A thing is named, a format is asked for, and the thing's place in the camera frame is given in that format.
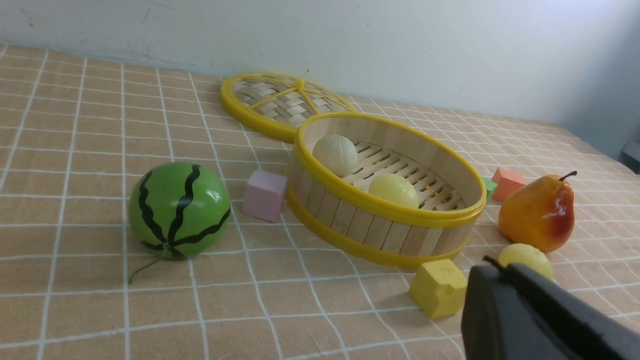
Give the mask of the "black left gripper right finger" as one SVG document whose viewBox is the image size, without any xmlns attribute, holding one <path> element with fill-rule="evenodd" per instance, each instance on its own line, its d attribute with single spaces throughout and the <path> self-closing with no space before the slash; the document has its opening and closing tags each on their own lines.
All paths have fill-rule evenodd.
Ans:
<svg viewBox="0 0 640 360">
<path fill-rule="evenodd" d="M 637 360 L 639 335 L 523 264 L 506 267 L 484 256 L 484 265 L 498 270 L 519 296 L 575 351 L 574 360 Z"/>
</svg>

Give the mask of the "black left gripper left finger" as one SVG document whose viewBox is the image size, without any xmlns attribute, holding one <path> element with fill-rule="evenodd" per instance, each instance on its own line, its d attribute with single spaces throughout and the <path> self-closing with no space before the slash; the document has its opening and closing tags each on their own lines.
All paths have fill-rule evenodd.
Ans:
<svg viewBox="0 0 640 360">
<path fill-rule="evenodd" d="M 499 271 L 474 266 L 468 278 L 461 333 L 467 360 L 574 360 Z"/>
</svg>

